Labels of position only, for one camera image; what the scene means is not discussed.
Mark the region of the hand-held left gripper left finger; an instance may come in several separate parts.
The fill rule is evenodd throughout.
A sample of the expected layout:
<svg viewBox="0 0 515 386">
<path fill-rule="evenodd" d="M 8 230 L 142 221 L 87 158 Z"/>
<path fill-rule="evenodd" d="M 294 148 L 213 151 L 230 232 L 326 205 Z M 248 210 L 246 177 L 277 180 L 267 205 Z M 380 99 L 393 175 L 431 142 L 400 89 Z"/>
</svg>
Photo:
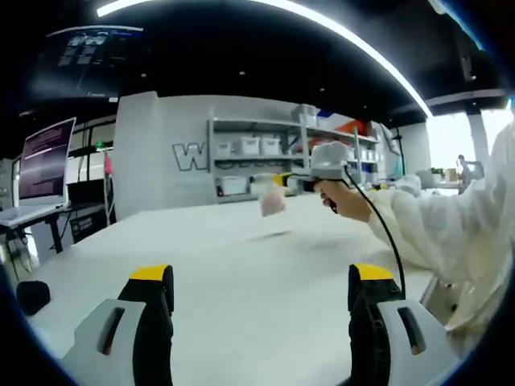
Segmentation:
<svg viewBox="0 0 515 386">
<path fill-rule="evenodd" d="M 136 269 L 75 329 L 64 369 L 79 385 L 171 385 L 173 311 L 173 268 Z"/>
</svg>

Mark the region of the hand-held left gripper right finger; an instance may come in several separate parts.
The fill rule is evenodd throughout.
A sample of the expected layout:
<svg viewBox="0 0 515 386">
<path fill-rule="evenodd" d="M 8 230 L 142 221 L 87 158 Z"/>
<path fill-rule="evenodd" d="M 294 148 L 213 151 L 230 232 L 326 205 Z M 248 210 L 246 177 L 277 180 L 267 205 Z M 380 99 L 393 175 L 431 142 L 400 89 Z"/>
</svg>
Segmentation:
<svg viewBox="0 0 515 386">
<path fill-rule="evenodd" d="M 348 271 L 349 385 L 440 385 L 459 364 L 443 325 L 386 269 Z"/>
</svg>

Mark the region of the person's right hand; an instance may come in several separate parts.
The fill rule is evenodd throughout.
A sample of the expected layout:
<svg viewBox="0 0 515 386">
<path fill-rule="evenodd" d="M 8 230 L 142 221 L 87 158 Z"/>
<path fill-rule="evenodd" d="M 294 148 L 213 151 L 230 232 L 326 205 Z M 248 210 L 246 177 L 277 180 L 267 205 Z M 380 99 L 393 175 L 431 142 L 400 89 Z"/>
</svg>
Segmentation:
<svg viewBox="0 0 515 386">
<path fill-rule="evenodd" d="M 338 215 L 363 223 L 369 222 L 369 205 L 359 193 L 349 189 L 343 182 L 321 180 L 315 190 L 320 194 L 323 205 L 335 208 Z"/>
</svg>

